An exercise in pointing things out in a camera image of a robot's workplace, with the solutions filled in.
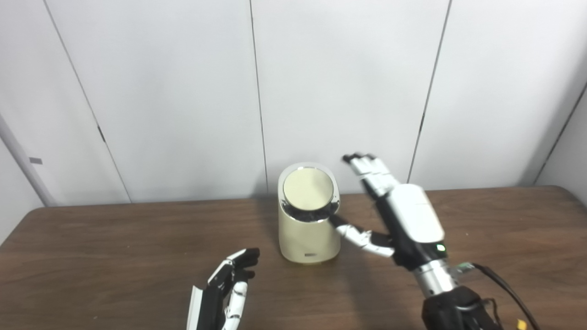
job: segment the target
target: white wall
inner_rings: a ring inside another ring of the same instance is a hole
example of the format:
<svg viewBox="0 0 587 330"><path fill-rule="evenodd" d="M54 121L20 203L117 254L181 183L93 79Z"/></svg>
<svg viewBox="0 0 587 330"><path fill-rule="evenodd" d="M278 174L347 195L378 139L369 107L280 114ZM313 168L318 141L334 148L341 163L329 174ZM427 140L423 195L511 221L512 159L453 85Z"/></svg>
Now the white wall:
<svg viewBox="0 0 587 330"><path fill-rule="evenodd" d="M583 96L537 184L561 186L587 205L587 96Z"/></svg>
<svg viewBox="0 0 587 330"><path fill-rule="evenodd" d="M266 194L248 1L48 4L133 202Z"/></svg>
<svg viewBox="0 0 587 330"><path fill-rule="evenodd" d="M448 0L47 3L0 2L0 137L51 205L274 193L299 161L359 192L354 151L531 184L587 81L582 0L454 0L428 103Z"/></svg>
<svg viewBox="0 0 587 330"><path fill-rule="evenodd" d="M587 2L454 0L410 182L530 185L587 81Z"/></svg>
<svg viewBox="0 0 587 330"><path fill-rule="evenodd" d="M0 117L50 205L129 201L43 1L0 1Z"/></svg>
<svg viewBox="0 0 587 330"><path fill-rule="evenodd" d="M269 190L299 161L371 152L406 181L448 1L253 0Z"/></svg>
<svg viewBox="0 0 587 330"><path fill-rule="evenodd" d="M22 218L43 203L0 140L0 243Z"/></svg>

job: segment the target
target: panel seam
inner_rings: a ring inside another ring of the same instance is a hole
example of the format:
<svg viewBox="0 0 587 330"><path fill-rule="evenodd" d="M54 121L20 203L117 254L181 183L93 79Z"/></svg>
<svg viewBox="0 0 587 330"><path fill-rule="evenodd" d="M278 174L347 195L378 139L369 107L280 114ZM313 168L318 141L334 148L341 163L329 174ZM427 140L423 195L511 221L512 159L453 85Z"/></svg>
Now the panel seam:
<svg viewBox="0 0 587 330"><path fill-rule="evenodd" d="M426 116L426 110L428 110L428 102L430 100L430 92L432 91L432 85L434 83L434 76L436 75L436 67L438 66L438 58L440 57L440 50L444 40L444 33L448 23L448 15L450 14L450 8L453 4L453 0L449 0L446 9L446 16L444 17L444 24L442 27L442 33L440 34L440 41L438 42L438 49L436 51L436 58L434 59L434 66L432 68L432 76L430 77L430 84L428 86L428 93L426 94L426 102L424 103L424 111L422 111L422 118L420 120L420 128L418 129L418 137L416 138L416 144L414 145L414 153L411 156L410 171L407 175L407 182L410 183L411 173L414 169L414 161L416 160L416 153L418 151L418 145L420 144L420 136L422 135L422 127L424 127L424 118Z"/></svg>
<svg viewBox="0 0 587 330"><path fill-rule="evenodd" d="M61 46L63 47L63 50L65 51L65 55L68 57L69 64L73 70L73 74L75 75L75 77L77 79L77 83L79 84L79 87L82 90L82 94L83 94L84 99L86 100L86 104L87 104L88 108L90 109L90 112L92 113L92 117L94 118L94 122L96 122L96 125L99 128L100 123L98 122L98 119L97 119L96 114L94 112L94 108L92 108L92 105L90 104L90 100L87 97L86 89L83 87L82 80L80 79L79 75L77 74L77 70L75 68L75 65L73 65L72 58L69 55L69 51L68 51L67 47L65 46L65 42L63 41L63 38L61 37L61 33L59 32L59 28L57 27L57 23L55 23L55 19L53 18L53 13L51 13L51 9L49 8L49 4L47 3L47 0L43 0L43 3L45 4L45 9L47 9L47 14L49 14L49 18L51 19L51 23L53 24L53 28L55 29L55 32L57 33L57 37L59 37L59 42L61 42ZM108 146L108 143L106 142L106 139L103 138L103 140L104 140L104 145L106 146L106 150L108 151L108 155L110 155L110 159L112 160L112 164L114 165L114 169L116 170L116 173L118 174L120 182L122 183L122 187L124 188L124 192L126 193L126 196L129 198L129 201L132 203L133 200L132 200L132 198L130 198L129 190L126 188L126 185L124 184L124 180L122 179L122 175L120 174L120 170L118 168L118 165L116 165L114 157L112 156L112 151L110 150L110 147Z"/></svg>
<svg viewBox="0 0 587 330"><path fill-rule="evenodd" d="M573 106L573 109L571 110L571 113L566 118L565 124L562 126L561 131L558 133L558 136L556 137L556 140L554 141L554 144L552 145L550 151L548 152L548 155L546 156L546 159L544 160L544 163L540 167L540 170L538 171L538 174L536 175L536 178L534 179L534 182L532 183L533 186L536 186L536 183L538 182L538 178L540 178L540 175L542 174L542 171L544 171L544 168L546 167L546 163L548 162L548 160L550 159L552 153L554 152L554 150L556 148L556 145L558 144L558 142L561 139L561 136L565 133L565 129L566 129L567 125L569 125L569 122L571 121L571 117L573 116L573 114L575 113L575 111L577 110L577 108L579 107L579 104L580 104L581 100L583 99L583 96L585 95L585 90L586 89L587 89L587 82L583 86L583 90L581 91L581 94L579 94L579 97L577 98L577 101L575 102L575 105Z"/></svg>
<svg viewBox="0 0 587 330"><path fill-rule="evenodd" d="M253 21L253 4L249 0L249 10L251 11L251 33L253 37L253 54L255 57L255 77L257 79L257 99L259 102L259 121L261 122L261 143L263 144L263 163L265 165L265 188L266 195L269 194L269 178L267 174L267 153L265 151L265 132L263 131L263 111L261 109L261 90L259 88L259 67L257 65L257 44L255 42L255 23Z"/></svg>

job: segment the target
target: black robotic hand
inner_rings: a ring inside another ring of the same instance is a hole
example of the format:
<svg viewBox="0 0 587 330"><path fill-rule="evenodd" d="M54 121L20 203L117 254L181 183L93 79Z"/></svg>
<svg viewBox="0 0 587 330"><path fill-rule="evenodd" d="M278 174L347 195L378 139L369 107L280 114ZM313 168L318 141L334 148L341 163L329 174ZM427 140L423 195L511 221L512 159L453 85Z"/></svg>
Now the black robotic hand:
<svg viewBox="0 0 587 330"><path fill-rule="evenodd" d="M257 265L260 251L247 248L229 255L201 290L193 287L187 330L236 330L247 297L248 280L255 277L245 268ZM224 299L230 294L227 307Z"/></svg>

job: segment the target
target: yellow connector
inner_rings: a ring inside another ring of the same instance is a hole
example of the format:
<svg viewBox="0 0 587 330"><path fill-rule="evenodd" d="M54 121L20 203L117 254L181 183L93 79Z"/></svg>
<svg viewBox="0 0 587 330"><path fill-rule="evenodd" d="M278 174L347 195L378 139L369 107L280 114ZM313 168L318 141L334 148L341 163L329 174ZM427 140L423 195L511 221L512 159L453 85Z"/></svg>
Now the yellow connector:
<svg viewBox="0 0 587 330"><path fill-rule="evenodd" d="M528 328L528 324L525 321L518 320L517 330L526 330Z"/></svg>

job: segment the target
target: robotic arm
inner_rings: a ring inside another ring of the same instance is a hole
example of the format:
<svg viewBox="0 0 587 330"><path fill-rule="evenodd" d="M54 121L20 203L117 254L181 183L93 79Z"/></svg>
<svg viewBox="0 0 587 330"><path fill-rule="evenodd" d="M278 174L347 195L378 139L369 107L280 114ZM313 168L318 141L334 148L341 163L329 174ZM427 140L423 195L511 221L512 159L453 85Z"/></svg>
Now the robotic arm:
<svg viewBox="0 0 587 330"><path fill-rule="evenodd" d="M247 297L248 280L255 277L245 268L257 265L258 248L229 255L208 279L206 289L192 288L187 330L236 330ZM230 300L224 311L224 298Z"/></svg>
<svg viewBox="0 0 587 330"><path fill-rule="evenodd" d="M457 275L473 268L498 282L520 305L530 323L539 330L534 318L519 297L487 267L465 263L449 268L444 245L444 230L424 190L414 184L400 184L383 162L373 155L352 154L343 157L359 176L389 235L364 231L336 215L330 223L362 249L392 257L396 265L410 271L424 294L422 319L428 330L503 330L493 299L481 299L473 290L460 285ZM493 320L485 304L494 304Z"/></svg>

